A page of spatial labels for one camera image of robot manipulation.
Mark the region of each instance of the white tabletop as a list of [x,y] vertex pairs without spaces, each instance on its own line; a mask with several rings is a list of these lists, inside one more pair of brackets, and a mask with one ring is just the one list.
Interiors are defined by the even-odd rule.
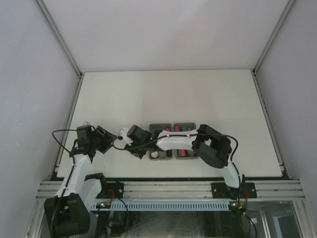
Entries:
[[[71,129],[89,121],[112,134],[136,124],[194,122],[208,124],[236,137],[234,156],[247,177],[280,177],[281,170],[265,122],[251,72],[230,70],[171,70],[86,73],[75,108]],[[70,132],[66,147],[77,138]],[[124,146],[117,141],[117,146]],[[70,167],[63,154],[58,177]],[[221,173],[200,158],[152,161],[111,148],[97,152],[91,173],[108,178],[207,178]]]

